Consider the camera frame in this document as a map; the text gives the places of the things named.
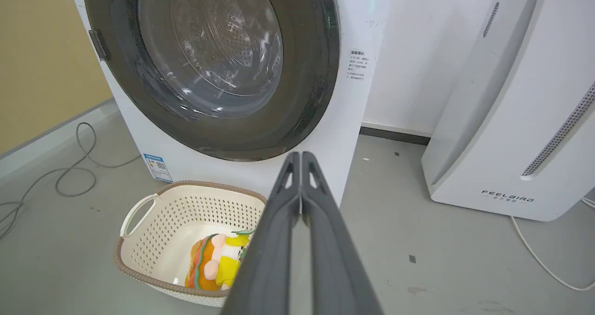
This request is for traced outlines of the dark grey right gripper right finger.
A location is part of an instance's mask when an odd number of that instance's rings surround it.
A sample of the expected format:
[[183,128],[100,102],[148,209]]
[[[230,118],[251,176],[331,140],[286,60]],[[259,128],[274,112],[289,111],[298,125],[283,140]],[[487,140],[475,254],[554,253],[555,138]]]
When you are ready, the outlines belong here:
[[383,310],[312,152],[301,156],[302,215],[310,228],[315,315],[381,315]]

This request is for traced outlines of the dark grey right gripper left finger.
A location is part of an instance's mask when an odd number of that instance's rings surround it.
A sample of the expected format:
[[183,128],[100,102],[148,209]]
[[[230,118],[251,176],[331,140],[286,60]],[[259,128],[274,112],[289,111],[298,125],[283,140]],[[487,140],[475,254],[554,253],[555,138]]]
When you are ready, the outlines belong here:
[[288,315],[292,230],[300,215],[300,154],[285,159],[222,315]]

